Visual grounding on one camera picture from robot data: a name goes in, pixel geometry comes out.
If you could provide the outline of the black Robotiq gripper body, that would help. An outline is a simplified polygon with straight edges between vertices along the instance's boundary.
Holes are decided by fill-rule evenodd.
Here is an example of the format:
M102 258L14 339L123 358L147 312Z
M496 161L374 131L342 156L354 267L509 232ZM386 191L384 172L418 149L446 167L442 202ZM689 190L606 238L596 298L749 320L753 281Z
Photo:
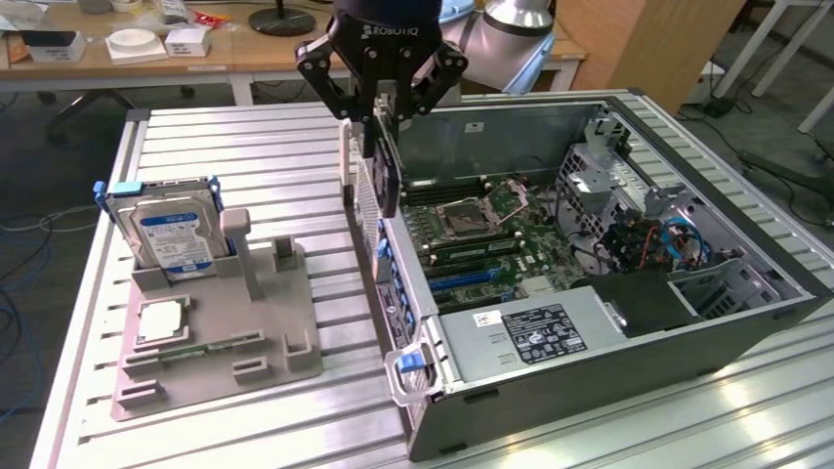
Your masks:
M357 79L356 98L396 83L400 98L445 95L445 41L440 1L337 1L330 48Z

